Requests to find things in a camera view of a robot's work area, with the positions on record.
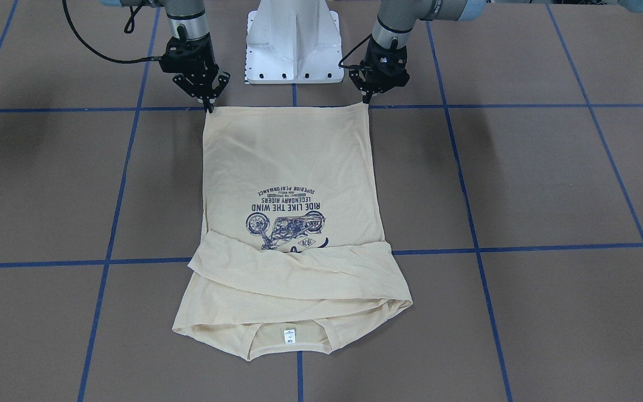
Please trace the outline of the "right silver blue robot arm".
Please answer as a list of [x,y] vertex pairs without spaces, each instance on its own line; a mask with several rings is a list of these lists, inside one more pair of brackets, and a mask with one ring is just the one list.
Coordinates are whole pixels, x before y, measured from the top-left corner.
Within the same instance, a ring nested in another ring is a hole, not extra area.
[[102,1],[110,7],[162,7],[172,36],[163,56],[156,58],[163,72],[190,97],[198,99],[207,112],[229,82],[214,58],[206,8],[202,1]]

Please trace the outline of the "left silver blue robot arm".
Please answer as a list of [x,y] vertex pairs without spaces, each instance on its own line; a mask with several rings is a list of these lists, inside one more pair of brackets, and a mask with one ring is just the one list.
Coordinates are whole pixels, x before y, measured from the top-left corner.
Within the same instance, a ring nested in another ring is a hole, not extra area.
[[373,30],[339,62],[346,69],[362,101],[409,81],[407,43],[417,21],[471,21],[486,1],[383,1]]

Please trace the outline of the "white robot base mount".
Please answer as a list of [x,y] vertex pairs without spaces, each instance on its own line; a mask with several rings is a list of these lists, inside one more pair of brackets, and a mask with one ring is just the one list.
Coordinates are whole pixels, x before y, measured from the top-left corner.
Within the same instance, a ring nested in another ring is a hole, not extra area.
[[248,84],[339,83],[339,17],[325,1],[261,1],[247,16]]

